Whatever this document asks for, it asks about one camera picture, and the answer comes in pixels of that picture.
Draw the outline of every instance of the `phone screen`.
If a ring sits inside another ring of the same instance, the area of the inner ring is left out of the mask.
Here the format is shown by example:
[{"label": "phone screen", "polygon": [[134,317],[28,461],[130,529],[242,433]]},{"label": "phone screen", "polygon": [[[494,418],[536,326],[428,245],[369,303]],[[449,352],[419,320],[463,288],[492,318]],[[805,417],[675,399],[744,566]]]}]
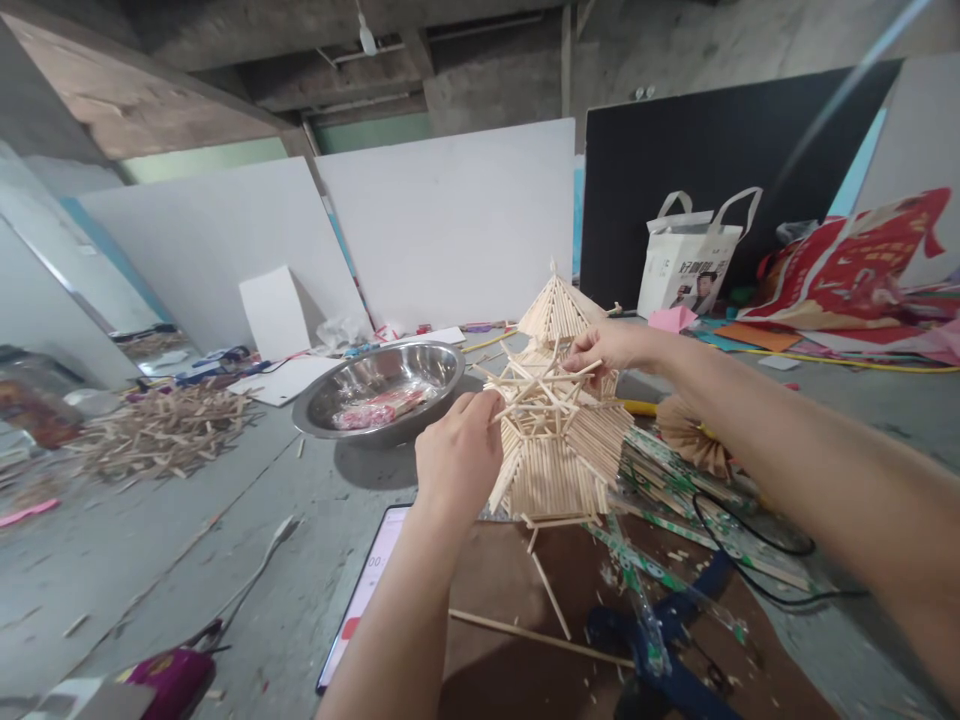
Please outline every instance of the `phone screen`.
[{"label": "phone screen", "polygon": [[336,672],[343,653],[350,644],[350,638],[357,630],[360,624],[360,617],[366,610],[370,598],[373,597],[373,591],[380,582],[383,575],[383,569],[387,566],[390,554],[397,544],[397,538],[400,537],[400,529],[403,527],[403,521],[410,511],[410,506],[390,507],[383,514],[383,520],[380,521],[380,528],[377,530],[377,536],[373,539],[373,545],[370,552],[367,553],[367,560],[360,573],[360,579],[357,586],[353,589],[353,596],[347,605],[347,612],[340,623],[340,630],[337,632],[337,639],[333,641],[333,647],[330,648],[330,654],[327,655],[327,661],[323,665],[323,671],[317,679],[317,694],[322,695],[323,691],[330,685],[333,673]]}]

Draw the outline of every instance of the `black board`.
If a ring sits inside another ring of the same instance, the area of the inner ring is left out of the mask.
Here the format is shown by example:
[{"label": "black board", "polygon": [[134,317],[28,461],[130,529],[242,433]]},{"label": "black board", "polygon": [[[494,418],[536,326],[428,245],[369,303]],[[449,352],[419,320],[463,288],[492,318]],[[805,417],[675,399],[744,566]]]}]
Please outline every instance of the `black board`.
[{"label": "black board", "polygon": [[[900,64],[878,63],[864,74],[795,162],[791,156],[801,139],[851,68],[590,110],[583,292],[602,307],[619,302],[635,309],[646,223],[664,198],[684,190],[695,211],[717,210],[756,185],[764,197],[722,293],[753,284],[758,262],[777,247],[780,223],[824,218]],[[748,203],[740,205],[731,208],[725,224],[743,224]]]}]

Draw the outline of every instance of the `purple object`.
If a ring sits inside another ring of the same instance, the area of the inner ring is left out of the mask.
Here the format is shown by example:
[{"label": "purple object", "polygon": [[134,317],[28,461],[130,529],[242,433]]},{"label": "purple object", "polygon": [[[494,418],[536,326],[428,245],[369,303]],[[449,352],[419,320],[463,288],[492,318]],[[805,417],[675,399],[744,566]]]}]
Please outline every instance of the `purple object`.
[{"label": "purple object", "polygon": [[182,720],[190,717],[216,675],[210,655],[175,648],[139,663],[123,682],[156,691],[142,720]]}]

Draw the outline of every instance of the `popsicle stick tower model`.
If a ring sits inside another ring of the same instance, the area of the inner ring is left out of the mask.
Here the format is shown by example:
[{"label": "popsicle stick tower model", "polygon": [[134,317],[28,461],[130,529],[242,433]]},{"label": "popsicle stick tower model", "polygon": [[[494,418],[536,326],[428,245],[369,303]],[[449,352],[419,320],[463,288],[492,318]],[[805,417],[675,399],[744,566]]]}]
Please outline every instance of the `popsicle stick tower model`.
[{"label": "popsicle stick tower model", "polygon": [[607,317],[596,303],[556,274],[520,320],[530,336],[520,353],[504,345],[508,362],[500,375],[483,368],[487,387],[506,401],[502,420],[504,459],[490,495],[491,511],[502,506],[514,518],[545,522],[607,513],[607,488],[620,463],[621,445],[633,425],[613,400],[616,377],[590,391],[599,363],[578,373],[561,367],[570,343]]}]

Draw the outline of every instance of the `white tote bag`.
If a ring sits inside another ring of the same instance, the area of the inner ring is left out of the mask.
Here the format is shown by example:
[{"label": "white tote bag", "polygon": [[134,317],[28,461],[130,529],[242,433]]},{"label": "white tote bag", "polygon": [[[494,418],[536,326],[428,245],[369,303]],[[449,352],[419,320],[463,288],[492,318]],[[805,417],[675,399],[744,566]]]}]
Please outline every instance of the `white tote bag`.
[{"label": "white tote bag", "polygon": [[[724,225],[723,216],[738,200],[753,196],[747,226]],[[730,258],[750,232],[763,190],[748,188],[727,200],[713,217],[712,210],[693,212],[690,196],[682,190],[667,195],[656,220],[647,223],[650,243],[643,266],[637,315],[649,318],[657,310],[685,305],[697,315],[710,312],[720,293]],[[679,200],[683,213],[667,215]]]}]

